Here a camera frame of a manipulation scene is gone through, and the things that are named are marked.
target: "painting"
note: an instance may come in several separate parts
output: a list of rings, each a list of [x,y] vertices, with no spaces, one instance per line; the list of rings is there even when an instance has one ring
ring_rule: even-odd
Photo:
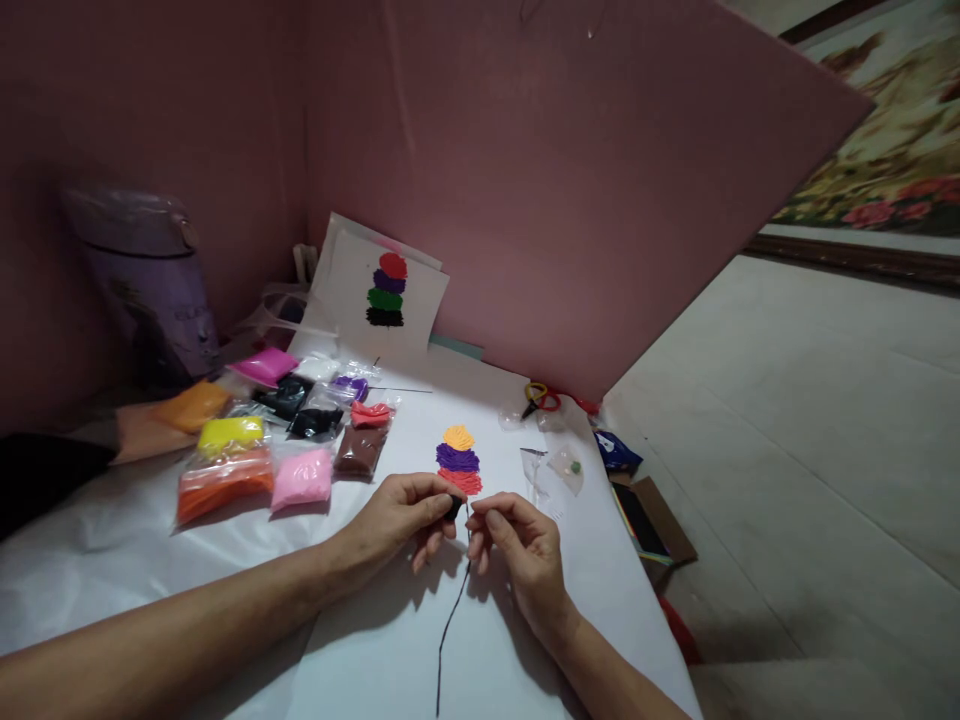
[[[765,233],[776,224],[960,237],[960,0],[875,11],[799,48],[876,109]]]

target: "small plastic bag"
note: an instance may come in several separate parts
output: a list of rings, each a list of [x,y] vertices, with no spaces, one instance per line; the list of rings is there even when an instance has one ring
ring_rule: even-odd
[[[286,427],[290,424],[289,420],[277,417],[277,414],[271,408],[268,408],[266,405],[261,405],[254,400],[234,400],[227,405],[227,408],[220,414],[220,417],[228,419],[258,417],[271,425]]]
[[[253,380],[235,373],[230,368],[224,368],[223,374],[214,380],[213,384],[230,393],[234,400],[249,400],[257,389],[257,384]]]
[[[368,385],[379,385],[380,368],[375,365],[365,365],[357,360],[349,360],[340,367],[340,375],[348,378],[363,378]]]
[[[567,422],[559,410],[553,412],[537,410],[534,414],[537,416],[537,427],[542,433],[563,432],[567,429]]]
[[[504,401],[500,406],[500,412],[497,414],[500,429],[504,432],[523,430],[523,411],[526,407],[526,400],[512,399]]]
[[[386,427],[348,427],[333,462],[334,472],[358,480],[372,480],[380,460],[380,451],[387,441],[387,432]]]
[[[219,385],[201,380],[174,398],[157,405],[153,417],[183,433],[197,433],[215,418],[231,399]]]
[[[367,390],[370,387],[370,383],[366,378],[351,378],[347,377],[346,375],[341,375],[332,383],[330,383],[330,386],[342,388],[345,393],[348,393],[350,402],[352,404],[355,400],[363,402],[363,400],[367,397]]]
[[[329,500],[331,464],[330,451],[326,448],[286,458],[277,472],[270,512],[290,505]]]
[[[373,479],[377,462],[380,460],[380,451],[383,450],[383,445],[387,441],[387,433],[390,432],[390,426],[393,424],[393,418],[400,404],[400,396],[395,393],[388,395],[379,404],[389,412],[387,421],[382,424],[371,426],[368,424],[371,419],[368,413],[358,412],[354,416],[351,411],[351,425],[343,434],[337,457],[333,462],[333,470],[337,475],[361,480]]]
[[[609,430],[594,428],[593,437],[600,448],[600,457],[607,472],[625,472],[633,477],[643,458]]]
[[[343,410],[320,410],[304,408],[290,423],[287,432],[291,437],[304,438],[313,442],[331,442],[340,432],[340,421],[343,419]]]
[[[401,398],[396,393],[388,393],[376,405],[364,405],[354,401],[350,406],[350,424],[355,428],[384,427],[393,421]]]
[[[277,381],[297,365],[299,361],[293,355],[271,347],[227,367],[255,383],[275,388]]]
[[[291,422],[313,390],[313,385],[312,380],[298,375],[284,375],[277,381],[276,390],[258,390],[253,394],[253,400],[266,405],[281,420]]]
[[[580,494],[583,489],[583,465],[580,464],[580,457],[570,443],[564,443],[562,447],[552,452],[547,458],[547,465],[560,476],[574,497]]]
[[[203,426],[197,449],[180,476],[177,525],[238,497],[273,492],[269,436],[259,417],[223,418]]]
[[[310,353],[300,361],[293,374],[312,382],[329,383],[340,373],[340,363],[322,353]]]

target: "wire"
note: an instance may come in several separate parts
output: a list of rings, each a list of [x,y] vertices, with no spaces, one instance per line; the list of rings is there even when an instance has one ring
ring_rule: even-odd
[[[450,617],[447,618],[447,624],[443,627],[443,636],[440,638],[440,650],[437,652],[437,717],[440,717],[440,675],[443,672],[443,641],[447,639],[447,630],[450,629],[450,621],[453,620],[453,614],[457,611],[457,605],[460,604],[460,598],[463,597],[463,589],[467,586],[467,578],[470,577],[470,565],[472,560],[467,561],[467,572],[463,576],[463,584],[460,585],[460,592],[457,594],[457,601],[453,604],[453,610],[450,611]]]

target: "picture frame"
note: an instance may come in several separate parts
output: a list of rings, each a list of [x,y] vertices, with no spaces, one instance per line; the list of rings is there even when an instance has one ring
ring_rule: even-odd
[[[842,0],[782,33],[780,38],[797,45],[797,49],[801,52],[810,48],[829,48],[830,42],[833,43],[833,47],[842,48],[847,34],[853,38],[851,43],[854,47],[858,39],[861,41],[860,47],[863,47],[865,41],[862,41],[859,36],[877,35],[878,33],[872,33],[872,30],[877,26],[882,28],[885,16],[892,11],[914,3],[930,6],[936,1]],[[867,54],[871,47],[873,46],[866,47]],[[854,54],[853,59],[855,62],[862,63],[862,56],[863,53],[860,57]],[[846,60],[850,54],[844,56],[842,52],[835,52],[832,57]],[[957,77],[960,78],[960,68],[957,69]],[[915,182],[914,187],[917,192],[927,189],[923,181]],[[894,201],[883,203],[884,212],[888,216],[893,212],[909,212],[913,208],[911,200],[900,199],[909,198],[910,193],[913,192],[913,188],[909,185],[906,189],[901,188],[897,191],[894,188],[888,192],[892,196],[891,200]],[[917,207],[929,210],[932,205],[930,201],[938,198],[931,192],[929,195],[918,196],[917,199],[923,203],[922,207],[920,205]],[[797,200],[792,198],[791,202],[797,203]],[[875,206],[868,202],[867,207]],[[946,209],[954,213],[953,208]],[[784,215],[784,212],[781,211],[778,215]],[[960,224],[956,224],[955,214],[945,216],[946,232],[923,235],[910,234],[911,229],[916,227],[916,223],[902,222],[902,230],[893,225],[893,230],[880,231],[875,229],[876,225],[870,224],[876,222],[876,218],[867,218],[865,222],[853,223],[852,220],[856,219],[851,217],[854,211],[845,208],[843,212],[847,213],[843,215],[844,219],[851,223],[849,229],[777,224],[774,219],[758,232],[743,250],[743,254],[788,261],[817,269],[842,271],[865,279],[895,281],[917,289],[960,293]],[[938,217],[941,218],[941,224],[940,227],[934,226],[935,232],[943,230],[944,213],[941,212]],[[802,220],[795,220],[795,222],[802,223]],[[950,228],[955,224],[956,230],[951,230]]]

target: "plastic bag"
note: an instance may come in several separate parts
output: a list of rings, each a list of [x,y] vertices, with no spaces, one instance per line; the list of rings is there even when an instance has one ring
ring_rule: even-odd
[[[246,360],[228,365],[231,370],[269,388],[277,387],[277,381],[293,370],[299,361],[277,348],[267,348]]]
[[[201,380],[156,406],[153,416],[162,423],[184,433],[196,433],[208,420],[213,420],[227,402],[230,393],[214,383]]]
[[[523,429],[523,411],[527,407],[526,399],[506,400],[500,406],[500,412],[497,414],[497,420],[500,422],[500,429],[504,432],[516,432]]]
[[[372,480],[388,430],[387,427],[348,427],[333,462],[334,472],[344,477]]]
[[[340,374],[348,378],[363,378],[370,385],[380,383],[380,368],[375,365],[365,365],[357,360],[349,360],[340,367]]]
[[[343,385],[317,383],[307,396],[303,410],[348,410],[356,399],[356,393]]]
[[[600,448],[603,466],[609,472],[625,472],[633,475],[643,458],[624,445],[623,441],[609,430],[594,429],[593,437]]]
[[[326,448],[286,458],[277,472],[270,512],[289,505],[329,500],[331,464]]]
[[[310,322],[304,324],[307,305],[311,308]],[[337,326],[329,320],[305,285],[270,283],[260,294],[260,306],[234,329],[235,335],[253,330],[255,337],[266,337],[272,328],[304,332],[321,340],[329,340],[335,347]]]
[[[259,417],[211,420],[180,476],[177,524],[184,525],[238,497],[273,492],[269,436]]]
[[[340,373],[341,365],[322,353],[310,353],[300,361],[293,374],[315,383],[329,383]]]
[[[287,431],[291,437],[304,438],[313,442],[331,442],[340,432],[343,410],[319,410],[305,408],[297,413]]]
[[[388,393],[381,402],[367,406],[354,401],[350,406],[350,424],[356,428],[384,427],[393,421],[401,398],[396,393]]]
[[[390,395],[380,404],[389,411],[387,422],[371,427],[367,424],[370,417],[364,412],[357,413],[356,421],[351,420],[351,425],[343,434],[337,457],[333,462],[333,470],[337,475],[363,480],[373,479],[377,462],[380,460],[380,451],[383,450],[383,445],[387,441],[387,433],[390,432],[390,426],[400,404],[400,396]]]
[[[351,404],[355,400],[363,402],[363,400],[367,397],[367,390],[370,387],[370,384],[366,378],[351,378],[347,377],[346,375],[341,375],[332,383],[330,383],[330,385],[333,387],[343,388],[343,391],[348,393]]]
[[[547,465],[560,476],[574,497],[580,494],[580,490],[583,489],[583,466],[570,443],[564,443],[562,447],[552,452],[547,458]]]
[[[266,405],[281,420],[291,422],[313,390],[313,381],[298,375],[284,375],[277,381],[277,389],[269,392],[258,390],[254,402]]]
[[[554,412],[537,410],[534,414],[537,416],[537,427],[540,432],[563,432],[567,429],[567,422],[559,410]]]

